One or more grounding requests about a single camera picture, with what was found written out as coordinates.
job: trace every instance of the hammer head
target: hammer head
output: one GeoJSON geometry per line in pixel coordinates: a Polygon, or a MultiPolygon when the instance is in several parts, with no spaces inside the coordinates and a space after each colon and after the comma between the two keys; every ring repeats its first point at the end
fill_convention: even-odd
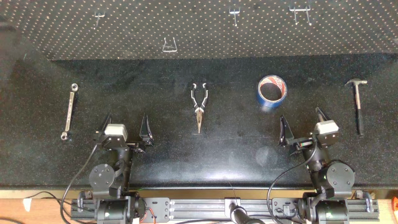
{"type": "Polygon", "coordinates": [[[366,81],[366,80],[360,80],[360,79],[358,79],[358,78],[353,78],[352,80],[348,81],[348,82],[346,83],[346,85],[349,84],[349,83],[354,83],[354,85],[359,85],[359,84],[368,84],[368,81],[366,81]]]}

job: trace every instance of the pliers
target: pliers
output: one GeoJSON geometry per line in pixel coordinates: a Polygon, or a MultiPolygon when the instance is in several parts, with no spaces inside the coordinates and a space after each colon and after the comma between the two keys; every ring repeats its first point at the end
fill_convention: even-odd
{"type": "Polygon", "coordinates": [[[197,89],[197,85],[194,83],[192,86],[192,89],[191,89],[191,98],[192,98],[192,102],[193,102],[193,109],[195,110],[195,113],[197,114],[198,133],[200,133],[202,114],[205,112],[205,106],[207,104],[207,98],[208,98],[208,90],[206,88],[206,83],[203,84],[203,88],[205,89],[205,97],[200,106],[198,106],[198,103],[195,99],[195,90],[197,89]]]}

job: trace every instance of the tape roll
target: tape roll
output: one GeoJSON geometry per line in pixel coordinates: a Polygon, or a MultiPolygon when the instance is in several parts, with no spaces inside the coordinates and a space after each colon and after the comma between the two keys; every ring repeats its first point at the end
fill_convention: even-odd
{"type": "Polygon", "coordinates": [[[263,108],[276,108],[278,107],[287,95],[287,86],[285,81],[276,75],[268,75],[259,82],[257,88],[257,99],[259,100],[260,104],[263,108]],[[281,98],[278,100],[268,100],[262,93],[261,87],[266,83],[272,83],[277,86],[281,92],[281,98]]]}

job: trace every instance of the hammer handle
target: hammer handle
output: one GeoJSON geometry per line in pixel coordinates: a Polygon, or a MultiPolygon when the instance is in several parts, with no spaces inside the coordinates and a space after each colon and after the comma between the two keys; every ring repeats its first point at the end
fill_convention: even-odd
{"type": "Polygon", "coordinates": [[[358,134],[360,136],[364,135],[363,119],[361,109],[357,109],[357,119],[358,119],[358,134]]]}

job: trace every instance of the pliers handle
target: pliers handle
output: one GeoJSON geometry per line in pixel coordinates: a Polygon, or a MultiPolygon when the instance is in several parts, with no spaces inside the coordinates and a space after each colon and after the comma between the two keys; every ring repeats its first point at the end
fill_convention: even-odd
{"type": "Polygon", "coordinates": [[[206,83],[203,84],[203,88],[205,89],[205,97],[204,97],[201,105],[199,106],[196,101],[196,98],[195,98],[195,90],[197,89],[197,85],[195,83],[192,85],[191,98],[192,98],[193,109],[195,110],[195,113],[197,111],[201,111],[202,113],[205,112],[205,106],[207,104],[207,98],[208,98],[208,90],[206,88],[206,83]]]}

